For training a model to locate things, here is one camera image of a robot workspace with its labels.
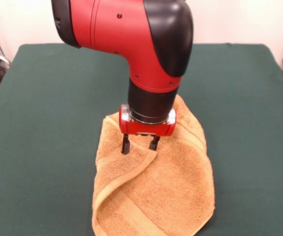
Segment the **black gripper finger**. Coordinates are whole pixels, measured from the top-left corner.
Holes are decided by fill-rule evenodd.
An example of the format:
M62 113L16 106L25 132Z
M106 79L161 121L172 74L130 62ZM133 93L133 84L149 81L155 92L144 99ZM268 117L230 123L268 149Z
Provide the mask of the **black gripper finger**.
M159 136L153 136L153 139L151 140L149 144L149 149L157 150L158 143L159 143Z
M129 150L130 150L129 135L124 134L123 135L123 143L122 143L122 154L128 154Z

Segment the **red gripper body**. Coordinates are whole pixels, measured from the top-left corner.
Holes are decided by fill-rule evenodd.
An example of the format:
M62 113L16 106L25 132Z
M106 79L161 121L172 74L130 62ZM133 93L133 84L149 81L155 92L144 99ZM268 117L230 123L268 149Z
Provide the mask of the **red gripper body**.
M129 106L122 104L119 110L119 127L123 134L171 136L176 126L176 111L172 109L167 120L159 124L142 123L134 119L129 113Z

